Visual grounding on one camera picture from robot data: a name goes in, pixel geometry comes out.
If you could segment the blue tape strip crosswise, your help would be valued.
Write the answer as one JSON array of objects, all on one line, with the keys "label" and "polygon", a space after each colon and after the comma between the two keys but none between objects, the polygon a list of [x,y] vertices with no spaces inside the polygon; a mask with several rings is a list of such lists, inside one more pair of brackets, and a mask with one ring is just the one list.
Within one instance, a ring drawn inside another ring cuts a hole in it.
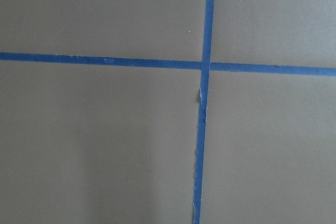
[{"label": "blue tape strip crosswise", "polygon": [[[47,62],[47,63],[73,63],[82,65],[102,65],[102,66],[186,69],[186,70],[201,70],[202,68],[202,63],[200,61],[25,54],[25,53],[13,53],[13,52],[2,52],[1,60]],[[245,63],[211,62],[209,64],[208,69],[211,71],[254,72],[254,73],[292,74],[292,75],[327,76],[327,77],[335,76],[335,68],[324,68],[324,67],[277,66],[277,65],[258,65],[258,64],[245,64]]]}]

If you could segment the brown paper table cover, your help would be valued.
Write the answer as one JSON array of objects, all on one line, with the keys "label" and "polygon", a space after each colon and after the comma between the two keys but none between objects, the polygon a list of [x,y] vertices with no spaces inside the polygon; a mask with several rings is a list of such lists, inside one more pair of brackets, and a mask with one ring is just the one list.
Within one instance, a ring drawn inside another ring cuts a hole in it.
[{"label": "brown paper table cover", "polygon": [[[1,53],[202,61],[205,0],[1,0]],[[335,0],[215,0],[211,62],[335,68]],[[1,60],[1,223],[192,223],[201,70]],[[335,223],[335,76],[211,71],[200,223]]]}]

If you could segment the blue tape strip lengthwise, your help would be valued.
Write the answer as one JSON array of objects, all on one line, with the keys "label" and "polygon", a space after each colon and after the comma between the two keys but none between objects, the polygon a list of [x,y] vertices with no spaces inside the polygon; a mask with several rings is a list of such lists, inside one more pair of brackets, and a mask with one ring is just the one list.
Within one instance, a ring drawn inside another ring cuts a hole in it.
[{"label": "blue tape strip lengthwise", "polygon": [[212,31],[215,0],[205,0],[204,32],[199,85],[199,106],[197,118],[197,139],[195,149],[193,224],[201,222],[204,153],[206,140],[208,85],[211,69]]}]

